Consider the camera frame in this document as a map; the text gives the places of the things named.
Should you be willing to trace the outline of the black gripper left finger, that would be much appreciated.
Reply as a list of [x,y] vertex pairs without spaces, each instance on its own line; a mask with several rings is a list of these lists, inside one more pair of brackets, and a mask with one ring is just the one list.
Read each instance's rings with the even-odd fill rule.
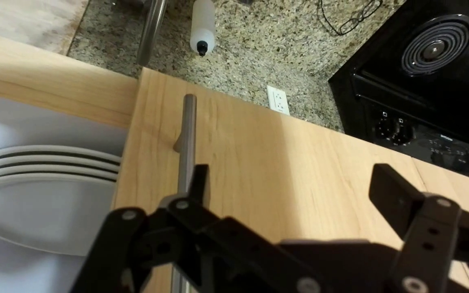
[[199,293],[322,293],[316,272],[282,246],[202,205],[208,168],[153,213],[117,208],[104,218],[70,293],[142,293],[171,264]]

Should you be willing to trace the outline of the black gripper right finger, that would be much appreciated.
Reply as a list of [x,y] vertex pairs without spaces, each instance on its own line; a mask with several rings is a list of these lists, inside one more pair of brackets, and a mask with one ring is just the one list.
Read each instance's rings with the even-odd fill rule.
[[446,293],[454,261],[469,267],[469,212],[425,195],[392,166],[373,166],[368,197],[402,239],[387,283],[394,293]]

